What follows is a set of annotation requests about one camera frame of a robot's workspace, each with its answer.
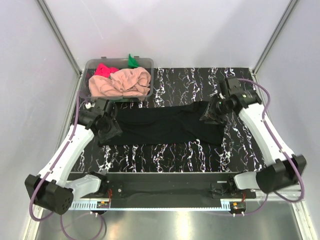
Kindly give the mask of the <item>black t shirt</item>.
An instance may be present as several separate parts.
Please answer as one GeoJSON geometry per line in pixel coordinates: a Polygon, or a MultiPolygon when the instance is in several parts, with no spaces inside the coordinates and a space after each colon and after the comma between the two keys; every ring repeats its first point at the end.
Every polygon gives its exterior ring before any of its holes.
{"type": "Polygon", "coordinates": [[[202,143],[220,146],[225,126],[200,120],[208,104],[207,101],[196,101],[180,106],[121,108],[115,120],[122,134],[101,140],[99,145],[166,145],[200,140],[202,143]]]}

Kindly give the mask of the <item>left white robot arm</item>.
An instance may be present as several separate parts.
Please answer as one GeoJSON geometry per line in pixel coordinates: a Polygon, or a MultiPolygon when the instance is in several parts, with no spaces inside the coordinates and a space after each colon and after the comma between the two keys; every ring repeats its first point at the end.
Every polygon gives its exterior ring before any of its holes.
{"type": "Polygon", "coordinates": [[[71,182],[68,182],[68,177],[94,138],[104,143],[122,133],[116,121],[117,113],[115,102],[104,98],[96,99],[89,109],[76,110],[74,123],[51,160],[37,175],[30,174],[24,181],[30,197],[29,214],[33,220],[39,220],[33,213],[34,206],[62,216],[73,201],[90,194],[103,198],[110,193],[104,173],[88,172],[71,182]]]}

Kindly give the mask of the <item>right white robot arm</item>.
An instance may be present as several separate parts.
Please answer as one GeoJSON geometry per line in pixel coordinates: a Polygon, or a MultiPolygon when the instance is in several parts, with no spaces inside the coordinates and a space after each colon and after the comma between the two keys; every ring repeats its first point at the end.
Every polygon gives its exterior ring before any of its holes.
{"type": "Polygon", "coordinates": [[[263,104],[252,89],[241,86],[242,79],[229,77],[219,82],[220,93],[213,96],[201,120],[207,124],[223,124],[227,114],[235,113],[247,126],[261,150],[265,168],[256,172],[242,172],[233,176],[227,185],[228,195],[239,198],[247,189],[275,193],[299,184],[305,190],[302,173],[307,161],[296,155],[282,140],[266,114],[263,104]]]}

